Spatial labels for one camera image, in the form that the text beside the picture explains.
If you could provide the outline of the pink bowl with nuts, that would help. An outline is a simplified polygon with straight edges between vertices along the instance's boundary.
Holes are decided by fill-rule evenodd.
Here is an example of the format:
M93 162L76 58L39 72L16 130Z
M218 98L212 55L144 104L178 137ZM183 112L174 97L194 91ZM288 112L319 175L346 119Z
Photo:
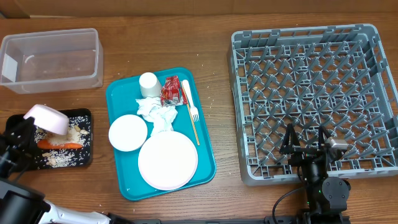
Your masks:
M69 117L45 105L34 105L23 118L34 118L35 126L54 134L66 135L68 132Z

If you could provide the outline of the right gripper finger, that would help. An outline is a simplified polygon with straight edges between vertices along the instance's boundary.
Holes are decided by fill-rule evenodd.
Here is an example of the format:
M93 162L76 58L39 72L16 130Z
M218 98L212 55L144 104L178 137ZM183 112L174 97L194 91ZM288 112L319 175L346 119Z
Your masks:
M331 148L332 135L329 133L326 127L323 125L318 127L318 148L319 149L330 149Z
M301 148L297 133L293 124L288 124L285 136L280 147L280 153L296 153Z

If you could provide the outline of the pile of rice and nuts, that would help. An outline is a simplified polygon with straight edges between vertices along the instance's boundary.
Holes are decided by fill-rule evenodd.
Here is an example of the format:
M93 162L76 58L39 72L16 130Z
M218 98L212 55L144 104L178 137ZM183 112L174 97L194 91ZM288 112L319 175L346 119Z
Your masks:
M91 163L91 117L70 117L66 135L36 127L34 142L33 169L87 166Z

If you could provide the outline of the white bowl with rice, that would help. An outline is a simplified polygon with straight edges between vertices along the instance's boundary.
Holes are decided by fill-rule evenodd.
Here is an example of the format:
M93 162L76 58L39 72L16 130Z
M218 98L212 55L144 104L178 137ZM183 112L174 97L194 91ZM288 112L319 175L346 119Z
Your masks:
M147 139L147 125L136 115L127 114L117 118L110 126L108 138L111 145L122 152L139 149Z

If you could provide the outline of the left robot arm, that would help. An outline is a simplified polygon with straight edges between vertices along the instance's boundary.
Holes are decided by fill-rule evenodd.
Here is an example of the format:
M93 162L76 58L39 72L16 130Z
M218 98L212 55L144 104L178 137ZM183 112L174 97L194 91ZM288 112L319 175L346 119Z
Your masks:
M45 195L9 180L17 163L32 156L29 148L34 118L27 118L1 134L1 223L130 223L129 220L109 213L78 212L58 207L45 200Z

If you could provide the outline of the orange carrot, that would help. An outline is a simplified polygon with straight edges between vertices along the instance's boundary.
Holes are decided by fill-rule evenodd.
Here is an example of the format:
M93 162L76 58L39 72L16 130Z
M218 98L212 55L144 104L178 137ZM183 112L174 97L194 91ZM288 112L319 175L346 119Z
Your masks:
M83 146L77 143L65 143L65 144L51 144L48 140L43 139L37 143L37 147L40 149L80 149Z

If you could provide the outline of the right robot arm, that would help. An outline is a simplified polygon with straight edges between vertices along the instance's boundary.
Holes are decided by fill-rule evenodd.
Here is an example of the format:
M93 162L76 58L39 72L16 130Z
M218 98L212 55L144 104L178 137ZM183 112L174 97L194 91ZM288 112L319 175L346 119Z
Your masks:
M297 168L303 186L281 196L273 206L272 219L278 223L275 210L287 196L304 190L308 208L292 218L292 223L349 223L342 212L347 209L351 186L347 180L328 175L330 163L340 160L348 150L344 139L335 139L324 126L318 127L318 146L302 147L293 124L287 126L279 152L288 154L288 165Z

